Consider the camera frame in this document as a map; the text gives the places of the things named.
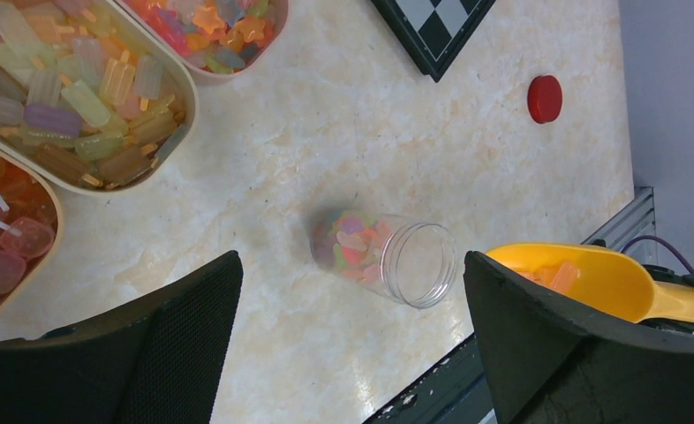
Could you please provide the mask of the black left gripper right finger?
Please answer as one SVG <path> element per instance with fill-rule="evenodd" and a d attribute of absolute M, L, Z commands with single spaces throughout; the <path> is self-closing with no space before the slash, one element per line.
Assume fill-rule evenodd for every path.
<path fill-rule="evenodd" d="M 500 423 L 694 423 L 694 336 L 633 324 L 464 258 Z"/>

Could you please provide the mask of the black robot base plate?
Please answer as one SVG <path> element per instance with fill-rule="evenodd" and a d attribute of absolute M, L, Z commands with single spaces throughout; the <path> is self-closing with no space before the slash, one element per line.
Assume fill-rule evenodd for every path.
<path fill-rule="evenodd" d="M 495 423 L 475 335 L 366 419 L 367 423 Z"/>

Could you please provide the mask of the clear glass jar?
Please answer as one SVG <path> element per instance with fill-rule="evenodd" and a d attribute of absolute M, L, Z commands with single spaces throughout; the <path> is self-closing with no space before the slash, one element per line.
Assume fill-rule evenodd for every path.
<path fill-rule="evenodd" d="M 456 281 L 456 241 L 438 223 L 331 208 L 309 228 L 313 260 L 324 271 L 416 309 L 439 304 Z"/>

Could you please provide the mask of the yellow plastic scoop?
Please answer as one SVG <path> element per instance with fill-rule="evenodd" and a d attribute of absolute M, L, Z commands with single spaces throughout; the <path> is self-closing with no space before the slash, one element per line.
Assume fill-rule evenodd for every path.
<path fill-rule="evenodd" d="M 600 246 L 521 243 L 487 256 L 519 275 L 605 314 L 639 323 L 694 323 L 694 288 L 660 282 L 637 261 Z"/>

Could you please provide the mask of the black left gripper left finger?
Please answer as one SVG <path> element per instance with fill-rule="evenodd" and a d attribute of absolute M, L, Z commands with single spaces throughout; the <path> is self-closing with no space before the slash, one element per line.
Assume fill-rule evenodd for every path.
<path fill-rule="evenodd" d="M 207 423 L 244 271 L 230 251 L 122 306 L 0 341 L 0 423 Z"/>

